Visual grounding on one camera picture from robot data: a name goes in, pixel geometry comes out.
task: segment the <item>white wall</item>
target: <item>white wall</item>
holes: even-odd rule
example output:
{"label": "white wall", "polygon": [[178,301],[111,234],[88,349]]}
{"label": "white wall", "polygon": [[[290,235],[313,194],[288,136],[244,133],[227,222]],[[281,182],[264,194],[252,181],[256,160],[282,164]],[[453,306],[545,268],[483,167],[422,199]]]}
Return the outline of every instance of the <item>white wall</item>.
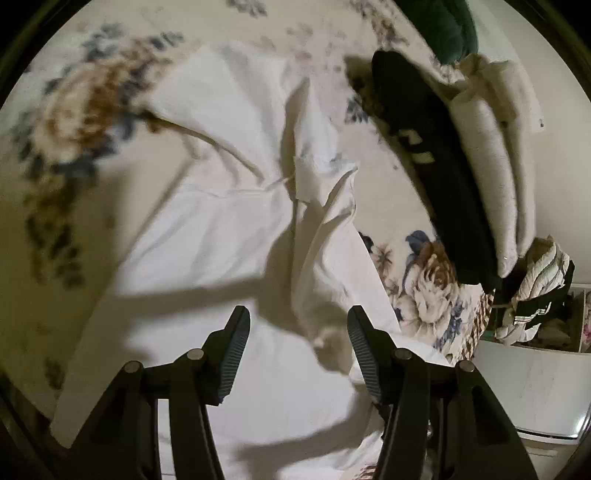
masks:
{"label": "white wall", "polygon": [[591,102],[548,41],[504,0],[481,2],[519,55],[533,84],[545,130],[532,139],[537,235],[552,234],[591,283]]}

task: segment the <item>floral bedsheet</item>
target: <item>floral bedsheet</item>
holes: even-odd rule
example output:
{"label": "floral bedsheet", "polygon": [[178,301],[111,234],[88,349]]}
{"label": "floral bedsheet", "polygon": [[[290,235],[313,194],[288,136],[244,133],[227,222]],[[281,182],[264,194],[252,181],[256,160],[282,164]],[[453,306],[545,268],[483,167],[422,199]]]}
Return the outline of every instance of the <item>floral bedsheet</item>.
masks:
{"label": "floral bedsheet", "polygon": [[486,327],[490,298],[458,284],[403,154],[362,99],[378,48],[457,77],[392,0],[93,0],[0,111],[0,365],[48,418],[96,300],[189,160],[142,96],[200,44],[230,39],[314,77],[342,155],[360,164],[355,224],[402,331],[453,364]]}

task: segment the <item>blanket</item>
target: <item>blanket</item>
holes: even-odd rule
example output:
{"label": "blanket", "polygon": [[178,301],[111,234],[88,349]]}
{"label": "blanket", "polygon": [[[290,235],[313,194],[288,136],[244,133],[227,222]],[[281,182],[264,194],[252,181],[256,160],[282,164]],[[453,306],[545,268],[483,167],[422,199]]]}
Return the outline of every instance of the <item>blanket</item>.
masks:
{"label": "blanket", "polygon": [[[142,94],[212,40],[291,57],[315,78],[338,153],[359,163],[354,225],[391,307],[416,332],[442,332],[417,339],[455,363],[486,325],[488,296],[457,283],[404,156],[358,93],[377,48],[403,52],[441,81],[461,77],[439,65],[393,2],[93,0],[0,110],[0,365],[49,419],[97,300],[191,160],[182,129],[147,115]],[[445,284],[430,280],[436,269],[449,273]]]}
{"label": "blanket", "polygon": [[[209,409],[225,475],[336,480],[375,461],[379,414],[355,388],[350,307],[364,305],[397,346],[447,361],[400,332],[352,222],[357,167],[336,156],[313,82],[256,48],[206,45],[148,106],[186,129],[194,160],[90,318],[52,434],[69,446],[122,364],[173,361],[240,303],[249,340],[232,394]],[[158,437],[170,441],[167,427]]]}

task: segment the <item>dark green pillow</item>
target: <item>dark green pillow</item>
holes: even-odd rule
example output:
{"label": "dark green pillow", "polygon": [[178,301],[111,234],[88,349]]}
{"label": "dark green pillow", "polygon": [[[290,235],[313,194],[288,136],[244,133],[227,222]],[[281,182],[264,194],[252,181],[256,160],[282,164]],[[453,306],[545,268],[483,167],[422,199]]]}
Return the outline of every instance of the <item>dark green pillow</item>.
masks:
{"label": "dark green pillow", "polygon": [[478,52],[478,38],[466,0],[397,0],[440,63]]}

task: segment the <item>clamp jaw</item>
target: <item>clamp jaw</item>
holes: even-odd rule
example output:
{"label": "clamp jaw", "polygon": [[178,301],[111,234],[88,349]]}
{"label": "clamp jaw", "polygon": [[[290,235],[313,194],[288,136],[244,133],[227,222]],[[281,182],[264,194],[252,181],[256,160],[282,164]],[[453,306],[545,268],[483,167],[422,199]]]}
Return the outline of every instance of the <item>clamp jaw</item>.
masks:
{"label": "clamp jaw", "polygon": [[361,306],[349,311],[348,330],[370,395],[389,410],[374,480],[419,480],[426,455],[434,480],[537,480],[515,427],[472,362],[424,362],[375,329]]}
{"label": "clamp jaw", "polygon": [[248,310],[238,306],[223,330],[173,363],[125,364],[76,437],[64,477],[161,480],[157,402],[167,398],[177,479],[223,480],[206,405],[230,393],[249,333]]}

